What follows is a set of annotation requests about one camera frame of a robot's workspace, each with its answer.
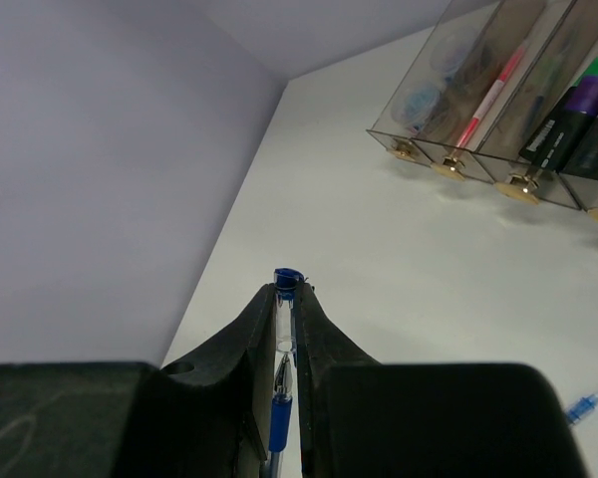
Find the red and white pen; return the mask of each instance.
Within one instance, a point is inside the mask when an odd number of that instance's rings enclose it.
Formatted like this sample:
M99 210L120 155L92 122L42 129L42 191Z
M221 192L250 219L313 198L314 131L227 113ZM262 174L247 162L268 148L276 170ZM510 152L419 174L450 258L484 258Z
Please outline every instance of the red and white pen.
M478 105L478 108L471 117L471 120L465 128L465 131L462 132L462 135L456 142L456 147L467 146L467 143L478 128L480 121L485 117L485 115L487 115L487 112L493 105L496 98L498 98L498 95L500 95L500 92L507 83L507 80L509 79L511 74L514 73L514 70L516 70L516 67L520 63L520 60L522 60L522 57L525 55L528 44L529 42L527 40L523 41L518 46L516 51L511 55L511 57L507 61L507 64L502 69L502 72L500 72L500 75L498 75L498 78L487 92L487 95L485 95L485 98L483 98L482 102L480 102L480 105Z

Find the white table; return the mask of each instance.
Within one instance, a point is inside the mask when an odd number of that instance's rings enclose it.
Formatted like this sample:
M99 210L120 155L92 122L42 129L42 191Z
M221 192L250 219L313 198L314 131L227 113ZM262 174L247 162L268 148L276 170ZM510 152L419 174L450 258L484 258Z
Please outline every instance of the white table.
M598 389L598 225L399 162L364 132L429 31L290 83L166 362L292 267L380 361L526 362L564 403ZM288 478L301 476L296 410ZM598 476L598 411L575 434Z

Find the pen barrel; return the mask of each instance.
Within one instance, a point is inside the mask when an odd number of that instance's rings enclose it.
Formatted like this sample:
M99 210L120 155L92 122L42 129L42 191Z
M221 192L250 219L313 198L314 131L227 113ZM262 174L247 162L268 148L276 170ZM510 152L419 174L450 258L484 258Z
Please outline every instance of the pen barrel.
M288 442L288 427L290 426L290 411L292 397L274 397L272 399L272 413L270 415L270 444L268 449L281 452Z

